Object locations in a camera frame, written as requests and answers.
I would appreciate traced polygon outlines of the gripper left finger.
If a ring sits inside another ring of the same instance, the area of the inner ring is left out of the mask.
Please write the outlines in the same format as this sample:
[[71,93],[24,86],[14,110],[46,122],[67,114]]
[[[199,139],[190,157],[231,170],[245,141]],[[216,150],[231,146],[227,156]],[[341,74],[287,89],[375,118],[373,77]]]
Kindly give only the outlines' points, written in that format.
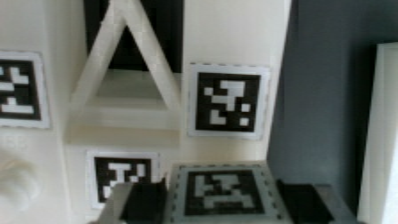
[[88,224],[161,224],[165,199],[165,181],[117,184],[99,217]]

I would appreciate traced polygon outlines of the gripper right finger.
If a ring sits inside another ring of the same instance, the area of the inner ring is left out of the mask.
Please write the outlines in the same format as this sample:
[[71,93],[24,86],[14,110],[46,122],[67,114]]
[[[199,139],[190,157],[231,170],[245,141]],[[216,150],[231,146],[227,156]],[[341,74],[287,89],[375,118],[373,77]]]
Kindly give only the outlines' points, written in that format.
[[293,224],[362,224],[330,185],[277,181],[277,189]]

